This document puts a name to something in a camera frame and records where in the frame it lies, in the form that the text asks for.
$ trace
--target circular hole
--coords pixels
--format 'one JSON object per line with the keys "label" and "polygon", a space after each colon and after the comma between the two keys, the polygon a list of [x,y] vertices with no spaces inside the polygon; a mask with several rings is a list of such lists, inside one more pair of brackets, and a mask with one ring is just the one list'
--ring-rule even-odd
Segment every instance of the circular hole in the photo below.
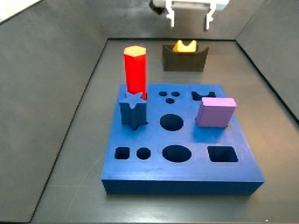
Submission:
{"label": "circular hole", "polygon": [[146,149],[146,148],[140,148],[137,151],[136,151],[136,156],[145,160],[150,157],[150,151]]}
{"label": "circular hole", "polygon": [[182,119],[173,114],[164,115],[160,119],[160,125],[165,130],[176,131],[182,127]]}
{"label": "circular hole", "polygon": [[160,96],[166,96],[166,93],[164,91],[158,92]]}
{"label": "circular hole", "polygon": [[172,92],[172,96],[178,96],[180,93],[178,92]]}
{"label": "circular hole", "polygon": [[162,149],[162,157],[170,162],[181,163],[192,157],[192,152],[180,145],[169,145]]}
{"label": "circular hole", "polygon": [[173,99],[172,98],[166,98],[165,102],[169,103],[169,104],[173,104]]}

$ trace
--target toy block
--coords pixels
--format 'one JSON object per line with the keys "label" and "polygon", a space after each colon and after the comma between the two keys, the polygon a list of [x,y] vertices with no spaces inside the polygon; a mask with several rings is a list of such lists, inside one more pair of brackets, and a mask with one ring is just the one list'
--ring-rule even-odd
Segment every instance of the toy block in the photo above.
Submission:
{"label": "toy block", "polygon": [[264,177],[237,118],[232,115],[225,129],[194,122],[198,101],[192,92],[225,98],[221,87],[148,84],[146,91],[146,125],[132,130],[121,123],[126,85],[120,85],[100,176],[106,193],[252,194]]}
{"label": "toy block", "polygon": [[226,128],[237,104],[232,98],[201,97],[196,123],[200,127]]}
{"label": "toy block", "polygon": [[196,52],[196,40],[193,40],[188,45],[178,40],[172,48],[177,53],[194,53]]}
{"label": "toy block", "polygon": [[133,45],[124,50],[126,92],[142,93],[145,100],[145,48]]}
{"label": "toy block", "polygon": [[201,72],[209,48],[198,52],[196,46],[194,52],[174,52],[173,45],[162,45],[162,70]]}
{"label": "toy block", "polygon": [[136,130],[138,125],[145,125],[145,100],[141,99],[141,93],[125,93],[125,98],[118,101],[121,123]]}

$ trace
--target square hole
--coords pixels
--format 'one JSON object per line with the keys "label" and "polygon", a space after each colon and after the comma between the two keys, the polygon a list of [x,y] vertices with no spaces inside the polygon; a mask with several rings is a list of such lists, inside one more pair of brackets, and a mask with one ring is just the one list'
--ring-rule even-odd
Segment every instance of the square hole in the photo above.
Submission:
{"label": "square hole", "polygon": [[208,153],[210,162],[236,163],[238,161],[230,146],[208,146]]}
{"label": "square hole", "polygon": [[128,147],[117,147],[114,159],[128,159],[129,158],[129,148]]}

